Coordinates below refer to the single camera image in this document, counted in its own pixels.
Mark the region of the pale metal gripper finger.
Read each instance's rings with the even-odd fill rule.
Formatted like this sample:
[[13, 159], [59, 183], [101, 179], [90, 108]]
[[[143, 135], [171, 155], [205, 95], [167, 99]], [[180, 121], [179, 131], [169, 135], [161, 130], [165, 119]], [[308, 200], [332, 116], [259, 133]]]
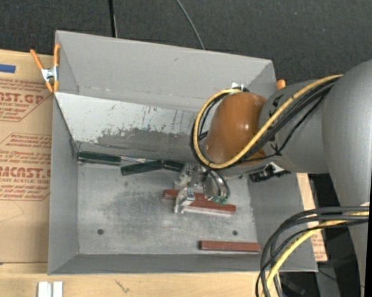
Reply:
[[193, 188], [186, 187], [181, 189], [176, 196], [174, 203], [174, 213], [183, 213], [184, 208], [195, 201], [195, 192]]
[[181, 174], [179, 175], [178, 179], [174, 181], [173, 188], [174, 189], [183, 189], [187, 187], [191, 187], [192, 176], [189, 176], [187, 174]]

